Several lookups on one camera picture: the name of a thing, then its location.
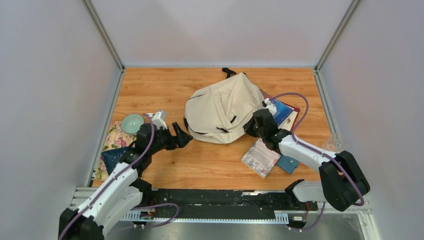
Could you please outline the beige canvas backpack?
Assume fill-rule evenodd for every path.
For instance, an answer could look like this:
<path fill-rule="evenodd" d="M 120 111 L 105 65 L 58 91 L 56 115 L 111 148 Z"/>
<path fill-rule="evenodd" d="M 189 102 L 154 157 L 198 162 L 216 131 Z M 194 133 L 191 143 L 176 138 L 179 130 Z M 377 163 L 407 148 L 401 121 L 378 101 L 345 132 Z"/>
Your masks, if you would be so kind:
<path fill-rule="evenodd" d="M 183 122 L 195 140 L 230 144 L 262 108 L 264 96 L 245 73 L 224 67 L 226 79 L 196 90 L 186 101 Z"/>

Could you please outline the floral white cover book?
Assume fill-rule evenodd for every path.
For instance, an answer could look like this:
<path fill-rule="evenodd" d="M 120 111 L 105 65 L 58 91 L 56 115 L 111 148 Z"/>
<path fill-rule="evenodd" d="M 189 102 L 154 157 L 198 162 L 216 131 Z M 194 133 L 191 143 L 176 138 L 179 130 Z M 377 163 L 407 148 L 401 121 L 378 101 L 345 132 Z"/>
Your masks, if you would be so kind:
<path fill-rule="evenodd" d="M 261 138 L 241 158 L 241 162 L 265 179 L 280 159 L 280 154 L 269 150 Z"/>

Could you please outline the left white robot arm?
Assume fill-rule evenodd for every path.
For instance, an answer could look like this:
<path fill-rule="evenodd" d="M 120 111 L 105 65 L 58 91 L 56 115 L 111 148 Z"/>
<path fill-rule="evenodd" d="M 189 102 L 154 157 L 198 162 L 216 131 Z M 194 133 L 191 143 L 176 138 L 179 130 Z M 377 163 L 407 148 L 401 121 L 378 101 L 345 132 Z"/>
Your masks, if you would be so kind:
<path fill-rule="evenodd" d="M 143 124 L 107 180 L 76 209 L 65 209 L 59 217 L 58 239 L 103 240 L 115 224 L 136 206 L 150 208 L 152 186 L 141 179 L 161 150 L 185 147 L 193 137 L 173 122 L 175 135 L 166 126 Z"/>

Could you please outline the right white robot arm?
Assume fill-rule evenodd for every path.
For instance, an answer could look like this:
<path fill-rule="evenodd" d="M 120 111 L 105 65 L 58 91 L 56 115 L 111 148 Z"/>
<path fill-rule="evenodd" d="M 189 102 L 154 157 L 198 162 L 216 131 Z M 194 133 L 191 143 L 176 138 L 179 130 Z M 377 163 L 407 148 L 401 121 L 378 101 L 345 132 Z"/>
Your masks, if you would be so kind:
<path fill-rule="evenodd" d="M 279 128 L 266 108 L 255 111 L 243 129 L 247 135 L 260 138 L 269 150 L 319 173 L 319 181 L 300 179 L 287 187 L 290 192 L 285 195 L 285 203 L 290 209 L 299 209 L 310 201 L 329 203 L 340 212 L 365 204 L 364 196 L 371 187 L 349 151 L 324 150 L 302 140 L 293 131 Z"/>

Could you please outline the blue sunset cover book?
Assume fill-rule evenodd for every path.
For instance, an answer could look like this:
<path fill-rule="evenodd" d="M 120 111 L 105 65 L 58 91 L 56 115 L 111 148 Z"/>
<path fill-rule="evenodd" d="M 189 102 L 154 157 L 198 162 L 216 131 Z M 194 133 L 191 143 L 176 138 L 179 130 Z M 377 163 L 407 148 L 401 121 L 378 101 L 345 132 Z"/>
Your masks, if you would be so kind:
<path fill-rule="evenodd" d="M 276 112 L 273 115 L 273 119 L 279 128 L 282 128 L 287 123 L 290 115 L 294 111 L 294 107 L 287 105 L 277 99 L 271 99 L 270 102 L 275 106 Z"/>

